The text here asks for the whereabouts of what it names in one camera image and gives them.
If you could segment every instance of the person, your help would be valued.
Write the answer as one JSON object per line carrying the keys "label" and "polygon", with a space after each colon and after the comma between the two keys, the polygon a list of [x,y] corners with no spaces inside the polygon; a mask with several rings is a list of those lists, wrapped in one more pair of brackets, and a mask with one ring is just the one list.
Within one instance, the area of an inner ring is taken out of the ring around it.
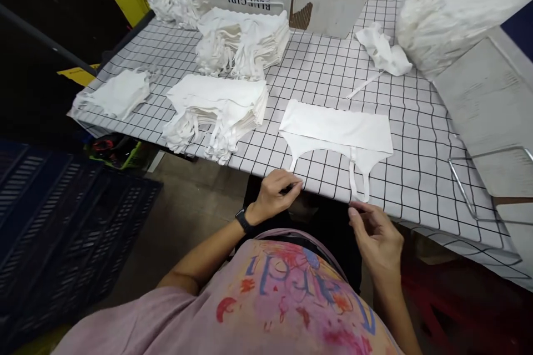
{"label": "person", "polygon": [[54,354],[421,354],[401,290],[403,237],[381,208],[351,202],[343,224],[370,271],[379,316],[316,238],[297,229],[257,234],[287,212],[301,187],[293,174],[272,171],[242,215],[191,250],[156,289],[82,319]]}

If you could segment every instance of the white tablecloth with black grid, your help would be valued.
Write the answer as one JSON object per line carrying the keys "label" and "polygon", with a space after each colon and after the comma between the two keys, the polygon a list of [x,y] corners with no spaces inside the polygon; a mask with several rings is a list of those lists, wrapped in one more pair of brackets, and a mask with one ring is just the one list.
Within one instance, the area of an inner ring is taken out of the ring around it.
{"label": "white tablecloth with black grid", "polygon": [[[368,0],[353,32],[378,21],[394,37],[396,16],[403,0]],[[126,121],[107,118],[94,107],[78,121],[91,133],[108,131],[165,145],[162,126],[174,116],[166,92],[186,74],[197,71],[195,48],[201,35],[152,20],[105,65],[85,90],[93,91],[123,69],[152,65],[162,74],[150,86],[147,102]],[[466,157],[460,138],[433,85],[415,68],[405,76],[388,73],[369,83],[352,100],[345,97],[378,71],[355,35],[346,40],[293,31],[279,66],[266,71],[269,99],[264,124],[247,134],[230,158],[231,168],[265,176],[274,168],[288,168],[290,149],[278,128],[289,99],[341,110],[384,114],[389,117],[394,155],[378,163],[370,174],[370,202],[391,216],[449,249],[479,262],[499,275],[533,290],[533,281],[516,254],[505,225],[497,222],[491,198],[471,162],[456,165],[467,196],[480,219],[470,215],[447,163]],[[207,134],[186,153],[203,156]],[[315,150],[296,163],[304,189],[339,201],[350,199],[349,162],[338,153]],[[356,174],[358,187],[362,176]]]}

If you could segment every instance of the person's left hand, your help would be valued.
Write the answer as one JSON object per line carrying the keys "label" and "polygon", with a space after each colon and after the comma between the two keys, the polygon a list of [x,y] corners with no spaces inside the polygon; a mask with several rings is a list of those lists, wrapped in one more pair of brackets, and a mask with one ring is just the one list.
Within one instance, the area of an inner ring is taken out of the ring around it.
{"label": "person's left hand", "polygon": [[[285,195],[281,194],[287,186],[294,184]],[[284,169],[275,169],[263,179],[261,190],[255,202],[252,202],[244,217],[252,226],[285,211],[296,200],[301,192],[303,183],[292,173]]]}

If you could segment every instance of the pink t-shirt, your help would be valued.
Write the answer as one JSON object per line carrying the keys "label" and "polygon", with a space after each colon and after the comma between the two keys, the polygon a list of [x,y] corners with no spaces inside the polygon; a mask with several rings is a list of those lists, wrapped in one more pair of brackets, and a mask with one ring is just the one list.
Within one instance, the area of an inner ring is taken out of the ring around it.
{"label": "pink t-shirt", "polygon": [[206,289],[158,288],[81,320],[54,355],[401,353],[372,309],[313,252],[248,240]]}

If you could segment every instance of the red stool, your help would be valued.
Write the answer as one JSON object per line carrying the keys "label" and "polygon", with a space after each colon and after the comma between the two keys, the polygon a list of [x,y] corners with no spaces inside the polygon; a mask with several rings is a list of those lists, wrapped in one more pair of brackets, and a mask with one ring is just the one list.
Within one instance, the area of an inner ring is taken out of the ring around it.
{"label": "red stool", "polygon": [[450,340],[451,325],[474,345],[470,353],[533,353],[531,292],[465,258],[427,265],[413,257],[402,263],[404,292],[446,353],[465,353],[464,345]]}

